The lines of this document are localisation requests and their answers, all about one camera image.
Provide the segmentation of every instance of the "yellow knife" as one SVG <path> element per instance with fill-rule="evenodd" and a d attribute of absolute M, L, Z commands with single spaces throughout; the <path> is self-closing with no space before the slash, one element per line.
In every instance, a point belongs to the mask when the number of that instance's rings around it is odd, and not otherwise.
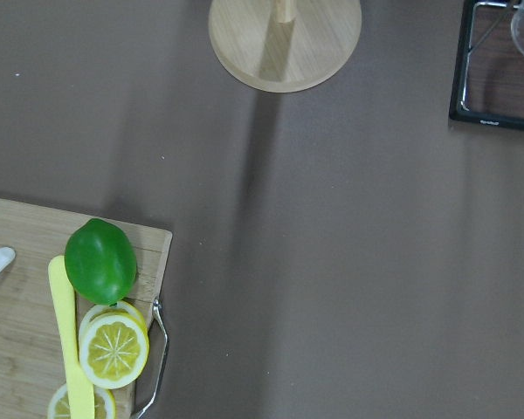
<path fill-rule="evenodd" d="M 66 275 L 63 255 L 56 256 L 49 263 L 49 283 L 59 325 L 70 416 L 71 419 L 94 419 L 93 384 L 86 377 L 78 360 L 75 292 Z"/>

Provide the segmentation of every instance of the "wooden cutting board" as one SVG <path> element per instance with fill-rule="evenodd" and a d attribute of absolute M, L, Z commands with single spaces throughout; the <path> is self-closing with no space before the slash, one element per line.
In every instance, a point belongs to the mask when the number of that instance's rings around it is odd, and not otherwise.
<path fill-rule="evenodd" d="M 53 393 L 66 382 L 47 267 L 53 257 L 64 253 L 68 237 L 90 218 L 0 199 L 0 247 L 10 246 L 17 253 L 0 274 L 0 418 L 46 417 Z M 172 234 L 108 221 L 123 229 L 134 246 L 138 279 L 127 300 L 150 324 Z M 90 306 L 78 298 L 80 319 Z M 113 394 L 117 419 L 128 419 L 134 409 L 134 384 Z"/>

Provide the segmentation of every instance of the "citrus slice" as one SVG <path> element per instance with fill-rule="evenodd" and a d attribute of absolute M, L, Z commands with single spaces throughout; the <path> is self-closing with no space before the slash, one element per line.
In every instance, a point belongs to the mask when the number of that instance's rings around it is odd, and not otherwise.
<path fill-rule="evenodd" d="M 110 391 L 104 388 L 95 387 L 95 419 L 114 419 L 116 414 L 116 404 Z M 68 402 L 68 391 L 63 385 L 52 396 L 49 402 L 47 419 L 66 419 L 70 418 L 70 403 Z"/>
<path fill-rule="evenodd" d="M 105 313 L 83 332 L 79 363 L 96 386 L 120 388 L 140 375 L 148 352 L 148 331 L 143 325 L 128 313 Z"/>
<path fill-rule="evenodd" d="M 114 303 L 112 306 L 97 305 L 97 306 L 91 307 L 87 311 L 86 315 L 83 317 L 83 319 L 79 323 L 78 343 L 80 345 L 81 345 L 81 337 L 83 336 L 85 330 L 89 326 L 89 323 L 91 323 L 93 319 L 105 313 L 128 313 L 132 317 L 134 317 L 136 320 L 138 320 L 138 323 L 142 325 L 144 329 L 147 329 L 146 320 L 141 315 L 140 310 L 138 310 L 136 307 L 132 306 L 130 303 L 122 299 L 121 301 Z"/>

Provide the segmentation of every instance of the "wire handle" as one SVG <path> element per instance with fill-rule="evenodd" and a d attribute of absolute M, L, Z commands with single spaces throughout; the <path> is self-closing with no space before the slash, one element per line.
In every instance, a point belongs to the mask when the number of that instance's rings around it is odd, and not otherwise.
<path fill-rule="evenodd" d="M 130 416 L 130 419 L 140 419 L 144 415 L 144 413 L 146 413 L 146 411 L 155 403 L 155 399 L 157 398 L 157 394 L 159 393 L 159 389 L 161 388 L 163 373 L 165 371 L 165 364 L 167 363 L 167 357 L 169 355 L 169 335 L 167 334 L 167 330 L 165 329 L 165 325 L 163 324 L 162 304 L 158 298 L 154 299 L 151 310 L 154 315 L 154 319 L 157 322 L 157 325 L 163 333 L 163 338 L 165 339 L 163 355 L 159 364 L 159 371 L 157 372 L 157 379 L 155 380 L 154 393 L 151 395 L 151 399 L 149 399 L 149 402 L 147 402 L 141 409 L 135 411 Z"/>

